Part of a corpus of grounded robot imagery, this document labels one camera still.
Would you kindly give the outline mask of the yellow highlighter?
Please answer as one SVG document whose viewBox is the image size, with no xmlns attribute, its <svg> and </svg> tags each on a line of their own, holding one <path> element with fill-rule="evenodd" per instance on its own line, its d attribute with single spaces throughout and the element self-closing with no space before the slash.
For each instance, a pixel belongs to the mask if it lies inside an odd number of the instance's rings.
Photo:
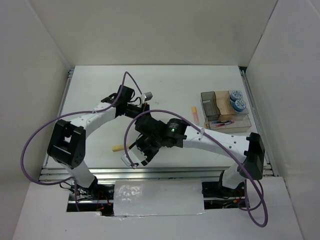
<svg viewBox="0 0 320 240">
<path fill-rule="evenodd" d="M 124 145 L 114 145 L 112 148 L 111 148 L 111 150 L 113 151 L 113 152 L 119 152 L 119 151 L 123 151 L 124 150 Z"/>
</svg>

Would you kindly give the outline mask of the white front cover plate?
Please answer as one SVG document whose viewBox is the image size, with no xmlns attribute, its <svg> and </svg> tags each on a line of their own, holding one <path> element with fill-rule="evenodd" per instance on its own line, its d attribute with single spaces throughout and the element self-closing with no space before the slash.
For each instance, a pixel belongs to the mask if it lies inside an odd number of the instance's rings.
<svg viewBox="0 0 320 240">
<path fill-rule="evenodd" d="M 204 214 L 200 180 L 117 181 L 113 212 L 117 217 Z"/>
</svg>

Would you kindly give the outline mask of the orange pink highlighter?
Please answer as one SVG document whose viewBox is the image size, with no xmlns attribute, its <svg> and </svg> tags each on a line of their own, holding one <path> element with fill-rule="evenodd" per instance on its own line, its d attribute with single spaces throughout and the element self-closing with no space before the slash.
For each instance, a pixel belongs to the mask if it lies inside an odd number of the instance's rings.
<svg viewBox="0 0 320 240">
<path fill-rule="evenodd" d="M 199 125 L 200 121 L 199 121 L 199 116 L 198 116 L 198 112 L 197 112 L 197 108 L 195 106 L 191 107 L 191 111 L 192 111 L 192 116 L 193 116 L 193 122 L 195 125 Z"/>
</svg>

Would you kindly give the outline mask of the right side aluminium rail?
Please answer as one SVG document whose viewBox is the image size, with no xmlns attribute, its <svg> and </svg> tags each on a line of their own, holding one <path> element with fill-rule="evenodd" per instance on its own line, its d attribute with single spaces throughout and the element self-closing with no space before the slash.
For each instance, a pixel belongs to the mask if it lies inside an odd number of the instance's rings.
<svg viewBox="0 0 320 240">
<path fill-rule="evenodd" d="M 252 112 L 252 116 L 254 119 L 254 123 L 255 123 L 257 132 L 260 134 L 262 142 L 264 144 L 264 148 L 265 148 L 265 156 L 264 157 L 265 157 L 265 162 L 266 162 L 267 166 L 264 168 L 264 175 L 268 176 L 268 177 L 271 177 L 271 176 L 279 177 L 280 176 L 279 170 L 278 170 L 278 167 L 275 163 L 274 156 L 273 156 L 272 152 L 270 151 L 270 147 L 269 147 L 269 144 L 266 139 L 266 134 L 265 134 L 265 131 L 262 126 L 262 121 L 261 121 L 260 115 L 258 113 L 258 107 L 255 102 L 251 87 L 249 85 L 249 82 L 248 82 L 248 79 L 246 76 L 247 67 L 239 66 L 238 68 L 239 68 L 239 72 L 240 72 L 240 75 L 241 75 L 241 78 L 243 81 L 243 85 L 244 85 L 245 92 L 246 92 L 246 95 L 248 98 L 248 102 L 250 105 L 250 109 Z"/>
</svg>

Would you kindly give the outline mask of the blue white glue jar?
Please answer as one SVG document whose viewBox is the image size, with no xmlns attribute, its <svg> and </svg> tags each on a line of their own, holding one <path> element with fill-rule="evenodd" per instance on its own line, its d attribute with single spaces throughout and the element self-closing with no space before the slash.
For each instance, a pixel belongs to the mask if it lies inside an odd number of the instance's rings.
<svg viewBox="0 0 320 240">
<path fill-rule="evenodd" d="M 240 90 L 232 90 L 229 92 L 230 99 L 235 102 L 243 99 L 243 94 Z"/>
</svg>

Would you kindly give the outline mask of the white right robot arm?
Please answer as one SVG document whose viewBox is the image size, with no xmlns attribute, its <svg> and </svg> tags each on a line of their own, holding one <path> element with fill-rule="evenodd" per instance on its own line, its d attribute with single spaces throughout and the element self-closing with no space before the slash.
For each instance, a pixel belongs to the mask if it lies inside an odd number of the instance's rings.
<svg viewBox="0 0 320 240">
<path fill-rule="evenodd" d="M 135 142 L 140 152 L 140 166 L 148 165 L 160 148 L 188 148 L 237 159 L 220 175 L 218 190 L 223 196 L 230 196 L 245 179 L 260 181 L 263 178 L 265 148 L 258 133 L 252 132 L 249 136 L 230 135 L 192 127 L 178 118 L 164 123 L 150 115 L 140 117 L 134 129 L 141 135 Z"/>
</svg>

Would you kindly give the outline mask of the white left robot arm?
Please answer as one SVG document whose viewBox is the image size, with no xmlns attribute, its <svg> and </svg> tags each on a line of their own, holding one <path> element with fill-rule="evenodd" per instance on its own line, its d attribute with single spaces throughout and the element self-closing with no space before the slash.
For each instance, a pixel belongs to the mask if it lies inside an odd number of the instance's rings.
<svg viewBox="0 0 320 240">
<path fill-rule="evenodd" d="M 102 125 L 119 116 L 133 119 L 149 110 L 150 106 L 146 102 L 152 99 L 152 93 L 142 93 L 138 97 L 138 105 L 133 104 L 134 94 L 132 88 L 119 86 L 116 93 L 102 99 L 89 113 L 69 121 L 60 119 L 54 125 L 47 154 L 67 170 L 81 189 L 81 194 L 88 200 L 97 197 L 102 186 L 84 161 L 86 139 Z"/>
</svg>

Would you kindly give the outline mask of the red gel pen horizontal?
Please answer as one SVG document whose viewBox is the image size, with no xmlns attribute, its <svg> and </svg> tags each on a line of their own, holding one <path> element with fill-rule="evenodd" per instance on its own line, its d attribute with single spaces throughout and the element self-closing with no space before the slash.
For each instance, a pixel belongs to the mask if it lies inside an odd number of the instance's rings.
<svg viewBox="0 0 320 240">
<path fill-rule="evenodd" d="M 220 127 L 227 126 L 227 125 L 230 125 L 230 124 L 233 124 L 233 123 L 234 123 L 233 121 L 231 121 L 231 122 L 219 123 L 219 124 L 215 125 L 214 127 L 215 127 L 215 128 L 220 128 Z"/>
</svg>

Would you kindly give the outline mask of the aluminium table edge rail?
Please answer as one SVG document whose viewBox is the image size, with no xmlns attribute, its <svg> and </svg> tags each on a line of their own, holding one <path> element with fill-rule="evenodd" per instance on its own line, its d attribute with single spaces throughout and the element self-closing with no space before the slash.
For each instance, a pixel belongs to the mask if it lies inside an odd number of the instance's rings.
<svg viewBox="0 0 320 240">
<path fill-rule="evenodd" d="M 219 178 L 226 167 L 153 167 L 153 168 L 92 168 L 90 172 L 98 180 L 142 180 L 142 179 L 186 179 L 186 178 Z M 263 176 L 274 176 L 270 164 L 263 169 Z M 53 182 L 69 177 L 67 170 L 43 168 L 39 180 Z"/>
</svg>

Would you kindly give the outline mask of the smoky plastic desk organizer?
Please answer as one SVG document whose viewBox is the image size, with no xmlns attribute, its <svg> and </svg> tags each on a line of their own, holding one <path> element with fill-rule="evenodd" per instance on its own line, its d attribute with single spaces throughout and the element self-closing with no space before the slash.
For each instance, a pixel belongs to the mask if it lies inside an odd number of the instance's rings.
<svg viewBox="0 0 320 240">
<path fill-rule="evenodd" d="M 204 114 L 204 127 L 209 130 L 221 133 L 245 133 L 251 127 L 249 118 L 249 110 L 247 103 L 246 109 L 243 112 L 234 110 L 230 99 L 230 91 L 208 91 L 200 94 L 201 106 Z M 212 121 L 234 121 L 233 124 L 215 128 L 215 125 L 210 124 Z"/>
</svg>

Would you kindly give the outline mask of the blue gel pen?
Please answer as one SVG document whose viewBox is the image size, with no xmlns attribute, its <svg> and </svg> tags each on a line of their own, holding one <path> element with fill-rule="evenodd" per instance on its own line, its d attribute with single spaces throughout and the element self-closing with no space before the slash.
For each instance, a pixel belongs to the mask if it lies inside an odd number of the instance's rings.
<svg viewBox="0 0 320 240">
<path fill-rule="evenodd" d="M 223 120 L 223 121 L 210 121 L 209 122 L 211 125 L 228 125 L 228 124 L 233 124 L 233 120 Z"/>
</svg>

